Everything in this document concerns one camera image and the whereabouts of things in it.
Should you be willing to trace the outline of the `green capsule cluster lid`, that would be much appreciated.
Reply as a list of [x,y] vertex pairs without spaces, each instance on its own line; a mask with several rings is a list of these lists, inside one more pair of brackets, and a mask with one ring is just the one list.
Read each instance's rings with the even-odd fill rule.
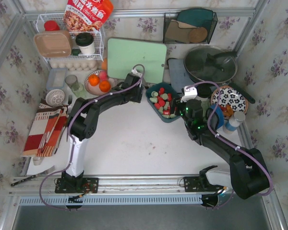
[[161,97],[164,99],[164,100],[167,100],[168,99],[168,95],[166,93],[162,94]]

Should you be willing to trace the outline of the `teal plastic storage basket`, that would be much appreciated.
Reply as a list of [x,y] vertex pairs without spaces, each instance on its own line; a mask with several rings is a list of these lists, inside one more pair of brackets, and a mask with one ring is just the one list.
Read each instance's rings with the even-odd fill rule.
[[[165,123],[171,123],[171,122],[177,120],[179,117],[176,116],[175,118],[169,118],[169,119],[166,119],[166,118],[162,117],[163,114],[160,114],[160,113],[158,112],[158,109],[155,108],[154,103],[152,103],[152,102],[149,100],[149,98],[152,97],[152,96],[151,96],[151,93],[152,93],[153,91],[158,92],[160,88],[164,88],[166,94],[171,93],[171,94],[172,94],[172,99],[173,99],[173,98],[179,98],[180,96],[179,96],[179,94],[172,88],[172,86],[171,86],[170,84],[167,84],[167,83],[164,83],[164,82],[158,83],[158,84],[150,87],[148,90],[146,90],[145,95],[146,95],[147,101],[148,101],[148,103],[151,105],[152,109],[157,113],[157,115],[160,117],[160,119],[161,119],[163,122],[165,122]],[[164,100],[164,99],[163,99],[163,100],[164,100],[165,102],[171,102],[172,99],[171,99],[171,100],[169,100],[169,99]]]

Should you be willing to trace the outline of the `green capsule bottom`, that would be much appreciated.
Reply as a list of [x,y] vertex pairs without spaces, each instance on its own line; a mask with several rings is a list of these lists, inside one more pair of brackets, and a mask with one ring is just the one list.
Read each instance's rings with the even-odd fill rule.
[[154,104],[158,102],[158,99],[156,97],[151,97],[149,98],[149,100]]

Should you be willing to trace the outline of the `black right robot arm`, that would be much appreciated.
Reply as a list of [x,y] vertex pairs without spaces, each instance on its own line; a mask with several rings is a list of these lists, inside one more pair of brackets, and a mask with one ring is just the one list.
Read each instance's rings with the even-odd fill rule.
[[229,165],[230,184],[240,198],[272,192],[273,182],[261,152],[240,147],[217,133],[220,118],[215,108],[204,112],[201,101],[182,102],[178,98],[171,101],[170,111],[184,120],[191,140],[210,149]]

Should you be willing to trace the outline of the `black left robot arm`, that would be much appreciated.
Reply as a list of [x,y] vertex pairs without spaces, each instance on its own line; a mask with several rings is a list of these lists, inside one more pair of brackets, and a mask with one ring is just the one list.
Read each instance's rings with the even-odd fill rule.
[[76,100],[68,121],[69,162],[62,173],[67,181],[81,180],[84,174],[86,141],[96,131],[98,118],[104,111],[128,102],[140,103],[143,77],[129,73],[124,82],[110,92],[93,99]]

